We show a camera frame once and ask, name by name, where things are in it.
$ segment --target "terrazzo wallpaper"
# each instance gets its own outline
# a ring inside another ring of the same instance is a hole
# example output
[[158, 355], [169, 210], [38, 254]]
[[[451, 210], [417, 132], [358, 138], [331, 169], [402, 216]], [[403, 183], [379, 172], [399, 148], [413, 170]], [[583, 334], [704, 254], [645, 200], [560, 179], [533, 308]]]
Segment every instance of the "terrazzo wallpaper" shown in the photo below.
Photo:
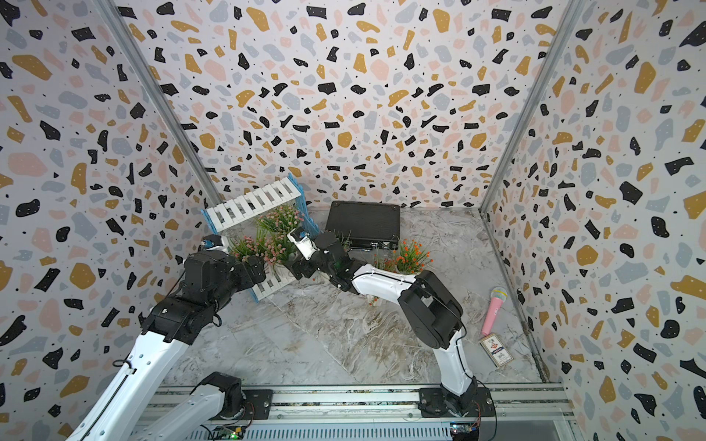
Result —
[[63, 440], [177, 280], [204, 200], [91, 3], [0, 14], [0, 439]]
[[488, 219], [587, 440], [706, 440], [706, 3], [591, 1]]
[[224, 199], [479, 203], [559, 0], [119, 0]]

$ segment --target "marble floor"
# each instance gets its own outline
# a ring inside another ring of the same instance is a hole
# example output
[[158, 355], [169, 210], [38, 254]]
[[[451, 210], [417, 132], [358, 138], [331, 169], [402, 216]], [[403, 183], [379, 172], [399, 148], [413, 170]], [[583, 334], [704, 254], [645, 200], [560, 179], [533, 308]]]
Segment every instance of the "marble floor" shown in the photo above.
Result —
[[[327, 215], [311, 213], [322, 229]], [[497, 368], [478, 343], [489, 292], [503, 284], [478, 212], [403, 210], [401, 218], [402, 237], [431, 251], [430, 269], [463, 307], [466, 366], [483, 382], [541, 382], [509, 299], [493, 331], [515, 359]], [[250, 385], [438, 383], [433, 352], [414, 336], [400, 307], [377, 303], [322, 279], [295, 282], [260, 303], [236, 294], [220, 313], [223, 326], [204, 328], [163, 385], [194, 385], [214, 370]]]

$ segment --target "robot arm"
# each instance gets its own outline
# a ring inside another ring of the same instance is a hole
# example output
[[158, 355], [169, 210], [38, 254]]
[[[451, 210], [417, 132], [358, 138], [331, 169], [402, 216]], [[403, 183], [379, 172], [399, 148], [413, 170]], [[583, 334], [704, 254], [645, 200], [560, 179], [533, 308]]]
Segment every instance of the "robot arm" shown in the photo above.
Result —
[[333, 233], [322, 233], [312, 241], [298, 228], [288, 238], [301, 253], [285, 263], [297, 279], [318, 270], [342, 291], [372, 294], [400, 305], [412, 331], [433, 349], [448, 408], [459, 416], [468, 413], [477, 384], [463, 364], [466, 358], [459, 342], [466, 335], [460, 319], [463, 309], [434, 273], [396, 274], [351, 259]]
[[[213, 322], [235, 292], [264, 282], [262, 259], [236, 261], [225, 252], [227, 239], [221, 236], [207, 236], [202, 244], [208, 249], [184, 261], [184, 280], [151, 310], [128, 357], [115, 362], [122, 362], [120, 371], [70, 441], [127, 440], [155, 390], [201, 329]], [[213, 373], [189, 400], [131, 440], [171, 439], [171, 434], [188, 433], [215, 415], [233, 418], [242, 401], [239, 379]]]

